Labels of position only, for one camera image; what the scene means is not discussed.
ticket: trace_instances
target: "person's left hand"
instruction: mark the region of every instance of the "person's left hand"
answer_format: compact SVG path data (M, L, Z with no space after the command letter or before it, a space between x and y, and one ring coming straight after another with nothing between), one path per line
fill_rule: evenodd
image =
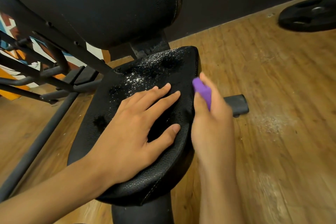
M123 100L109 125L84 157L90 166L103 174L103 189L133 178L174 142L180 130L179 124L171 125L150 143L147 138L155 120L180 97L177 91L162 98L170 88L169 83L161 89L155 86Z

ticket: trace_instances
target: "forearm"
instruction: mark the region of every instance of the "forearm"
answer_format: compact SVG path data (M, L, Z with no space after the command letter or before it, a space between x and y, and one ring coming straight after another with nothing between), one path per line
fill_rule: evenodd
M205 174L201 178L200 224L243 224L244 218L236 177Z
M38 186L0 204L0 223L47 224L99 196L106 188L82 159Z

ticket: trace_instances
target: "weight bench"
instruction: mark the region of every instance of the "weight bench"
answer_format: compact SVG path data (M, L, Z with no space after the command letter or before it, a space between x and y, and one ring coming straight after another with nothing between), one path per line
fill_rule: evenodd
M36 37L48 44L53 54L57 53L54 55L57 64L49 64L46 71L25 70L30 80L38 79L59 87L59 90L38 96L38 99L53 103L67 96L51 119L52 124L46 126L46 131L39 135L0 188L0 201L10 196L80 92L96 89L71 147L68 165L90 151L123 99L135 92L155 85L162 87L170 82L171 92L179 90L181 97L154 123L148 139L157 138L168 126L179 123L181 130L174 144L150 167L133 179L112 186L97 199L112 205L115 224L173 223L170 190L187 172L193 159L190 132L194 117L194 92L191 81L201 69L197 48L187 46L171 50L163 31L177 18L181 4L182 0L0 0L3 12L27 25ZM134 61L111 69L83 47L83 39L104 50L129 42ZM7 39L10 48L23 51L27 51L27 41ZM70 71L60 55L62 51L88 66L81 68L80 72ZM42 63L46 62L36 53L31 55ZM14 62L18 63L0 56L0 64L13 67ZM73 73L73 78L68 76L65 81L53 79L53 73L47 71L57 67L68 75ZM85 70L92 76L83 76L86 79L81 84L76 83ZM94 81L98 72L104 77ZM233 108L235 117L248 112L243 95L225 99Z

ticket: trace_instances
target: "hand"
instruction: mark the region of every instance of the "hand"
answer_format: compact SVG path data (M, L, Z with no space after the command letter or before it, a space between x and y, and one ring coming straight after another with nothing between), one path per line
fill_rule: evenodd
M86 155L85 158L93 163L94 168L104 174L105 189L133 178L174 142L180 130L179 124L171 125L150 143L147 138L155 120L180 97L177 91L162 98L170 88L169 83L161 89L155 86L123 100L109 125Z
M191 140L199 159L201 172L236 174L236 146L231 107L220 95L214 83L204 73L201 81L211 88L211 110L199 93L195 94L195 118Z

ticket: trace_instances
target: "fingernail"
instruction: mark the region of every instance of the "fingernail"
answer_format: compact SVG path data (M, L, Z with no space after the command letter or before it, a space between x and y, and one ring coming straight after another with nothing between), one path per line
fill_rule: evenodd
M178 133L181 129L181 126L179 124L174 124L171 127L175 133Z

